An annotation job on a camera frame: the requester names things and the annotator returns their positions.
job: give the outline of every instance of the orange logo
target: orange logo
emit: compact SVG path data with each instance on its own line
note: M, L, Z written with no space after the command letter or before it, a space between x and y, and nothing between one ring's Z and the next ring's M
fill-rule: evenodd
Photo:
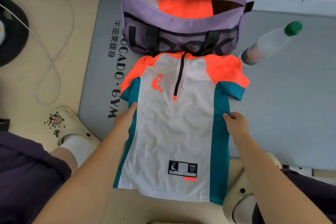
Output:
M163 78L163 74L158 74L153 82L152 82L152 88L154 90L160 90L160 92L163 92L163 90L161 89L160 85L158 85L159 82L161 82L161 79Z

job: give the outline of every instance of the dark purple shorts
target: dark purple shorts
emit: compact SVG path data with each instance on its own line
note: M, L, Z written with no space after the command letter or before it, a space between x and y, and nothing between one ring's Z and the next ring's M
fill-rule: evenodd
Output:
M0 132L0 223L32 223L70 176L41 144Z
M300 175L290 169L283 168L281 171L329 218L332 223L336 224L336 186ZM265 224L258 204L255 205L253 211L252 224Z

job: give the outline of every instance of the forearm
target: forearm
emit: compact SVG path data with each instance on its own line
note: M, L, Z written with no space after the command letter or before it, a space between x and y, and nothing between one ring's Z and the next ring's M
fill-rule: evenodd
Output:
M234 138L266 224L331 223L250 136Z
M43 208L34 224L101 223L124 142L113 129Z

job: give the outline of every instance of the hand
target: hand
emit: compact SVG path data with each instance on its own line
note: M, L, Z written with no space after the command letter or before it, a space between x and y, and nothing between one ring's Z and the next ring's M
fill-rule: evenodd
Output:
M136 109L137 103L134 102L128 110L119 113L115 118L113 130L118 130L119 135L125 138L125 140L128 139L128 130L131 127L133 114Z
M233 138L249 136L249 122L246 117L238 112L232 112L230 115L231 117L227 113L224 113L223 118L231 136Z

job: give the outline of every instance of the white cord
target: white cord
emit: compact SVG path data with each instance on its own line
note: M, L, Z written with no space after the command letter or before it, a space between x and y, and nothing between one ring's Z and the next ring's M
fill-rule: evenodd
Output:
M55 61L59 58L59 56L60 56L60 54L63 52L63 50L65 49L65 47L67 46L67 44L68 44L68 42L69 42L69 40L70 40L70 38L71 38L71 35L72 35L72 33L73 33L73 30L74 30L74 26L75 26L75 15L74 15L74 10L73 10L73 8L72 8L72 5L71 5L71 3L69 2L69 0L66 0L66 2L68 3L68 5L69 5L69 8L70 8L70 10L71 10L71 16L72 16L72 27L71 27L71 31L70 31L70 33L69 33L69 35L68 35L68 38L66 39L66 41L65 41L65 43L64 43L64 45L63 45L63 47L60 49L60 51L59 52L57 52L57 54L56 54L56 56L55 56L55 59L53 60L53 58L51 57L51 54L50 54L50 52L48 51L48 49L45 47L45 45L44 45L44 43L38 38L38 36L25 24L25 23L23 23L14 13L12 13L9 9L7 9L6 7L4 7L2 4L0 4L0 6L2 7L2 8L4 8L5 10L7 10L12 16L14 16L19 22L21 22L22 23L22 25L35 37L35 39L37 40L37 42L38 42L38 44L40 44L40 46L42 47L42 49L44 50L44 52L45 52L45 54L46 54L46 57L47 57L47 59L49 60L49 62L50 62L50 66L49 66L49 68L46 70L46 72L44 73L44 75L43 75L43 77L42 77L42 79L40 80L40 82L38 83L38 86L37 86L37 88L36 88L36 92L35 92L35 98L36 98L36 101L37 101L37 103L39 103L40 105L51 105L52 103L54 103L56 100L57 100L57 98L58 98L58 96L59 96L59 94L60 94L60 87L61 87L61 81L60 81L60 75L59 75L59 73L58 73L58 70L57 70L57 68L56 68L56 66L55 66ZM46 76L47 76L47 74L48 74L48 72L50 71L50 69L53 69L53 71L54 71L54 74L55 74L55 77L56 77L56 80L57 80L57 92L56 92L56 95L55 95L55 98L52 100L52 101L50 101L50 102L48 102L48 103L42 103L40 100L39 100L39 98L38 98L38 96L37 96L37 92L38 92L38 90L39 90L39 88L40 88L40 86L41 86L41 84L42 84L42 82L45 80L45 78L46 78Z

